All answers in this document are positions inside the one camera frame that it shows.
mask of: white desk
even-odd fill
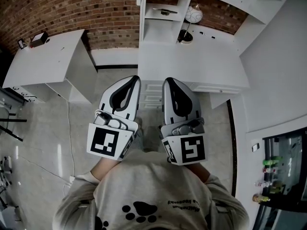
[[[53,90],[69,102],[91,103],[97,72],[82,43],[83,32],[59,34],[41,46],[19,49],[3,88],[29,101],[45,102]]]

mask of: sleeve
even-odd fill
[[[205,184],[212,194],[211,229],[246,230],[249,218],[242,204],[231,196],[216,176],[210,175]]]
[[[75,178],[53,217],[53,230],[93,230],[96,205],[94,190],[99,180],[91,172]]]

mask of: black box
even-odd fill
[[[46,42],[47,38],[48,38],[48,35],[47,35],[46,32],[43,32],[43,33],[36,35],[32,39],[32,42],[30,43],[30,47],[34,48],[34,47],[43,45]]]

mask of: brick wall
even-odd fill
[[[178,0],[146,0],[147,3],[177,5]],[[248,14],[220,0],[191,0],[190,5],[200,4],[203,13],[199,25],[235,34]]]
[[[137,47],[136,0],[0,0],[0,45],[15,54],[17,40],[86,29],[88,46]]]

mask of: forearm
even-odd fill
[[[101,181],[105,175],[119,163],[120,161],[101,158],[94,168],[92,168],[91,173],[97,180]]]
[[[200,163],[188,164],[186,167],[191,170],[197,177],[205,183],[209,176],[210,172],[206,170]]]

